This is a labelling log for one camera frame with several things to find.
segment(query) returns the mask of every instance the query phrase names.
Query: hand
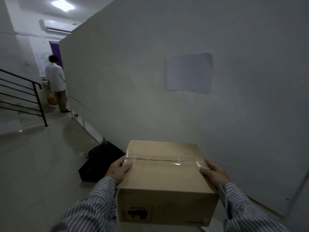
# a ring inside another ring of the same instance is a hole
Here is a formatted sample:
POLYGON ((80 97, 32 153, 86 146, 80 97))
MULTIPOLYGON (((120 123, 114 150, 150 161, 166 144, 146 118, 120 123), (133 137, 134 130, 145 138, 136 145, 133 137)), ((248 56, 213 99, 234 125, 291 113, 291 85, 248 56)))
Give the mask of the hand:
POLYGON ((227 175, 226 171, 218 165, 213 164, 207 159, 204 159, 209 169, 200 168, 200 173, 210 178, 215 187, 225 187, 226 184, 231 183, 231 179, 227 175))
POLYGON ((122 165, 125 158, 125 156, 122 156, 119 160, 116 160, 114 163, 112 163, 107 170, 106 175, 104 176, 111 177, 114 180, 116 186, 122 182, 123 177, 132 167, 132 163, 122 165))

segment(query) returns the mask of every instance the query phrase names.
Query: white shirt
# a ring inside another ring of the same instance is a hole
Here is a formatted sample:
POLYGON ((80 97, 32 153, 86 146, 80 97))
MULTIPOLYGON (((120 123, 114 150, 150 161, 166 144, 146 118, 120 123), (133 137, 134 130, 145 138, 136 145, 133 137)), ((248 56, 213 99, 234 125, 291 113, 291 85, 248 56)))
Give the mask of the white shirt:
POLYGON ((45 69, 46 79, 50 82, 52 92, 63 91, 66 89, 66 83, 62 67, 56 63, 49 64, 45 69))

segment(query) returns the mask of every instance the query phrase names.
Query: brown cardboard box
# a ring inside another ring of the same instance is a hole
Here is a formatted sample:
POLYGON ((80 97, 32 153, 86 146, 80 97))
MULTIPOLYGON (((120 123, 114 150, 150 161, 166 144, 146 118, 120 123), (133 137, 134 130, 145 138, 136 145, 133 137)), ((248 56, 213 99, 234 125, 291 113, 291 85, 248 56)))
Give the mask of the brown cardboard box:
POLYGON ((218 193, 199 172, 207 168, 196 144, 132 140, 118 186, 121 222, 209 226, 218 193))

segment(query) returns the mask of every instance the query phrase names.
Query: black hair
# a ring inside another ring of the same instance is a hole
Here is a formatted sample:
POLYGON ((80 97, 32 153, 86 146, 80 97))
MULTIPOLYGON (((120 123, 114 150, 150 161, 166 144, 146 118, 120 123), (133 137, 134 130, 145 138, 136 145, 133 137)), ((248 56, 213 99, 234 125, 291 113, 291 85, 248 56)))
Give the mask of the black hair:
POLYGON ((57 57, 57 56, 55 56, 55 55, 51 55, 51 56, 49 56, 49 61, 51 62, 51 63, 57 63, 57 62, 59 62, 59 58, 57 57))

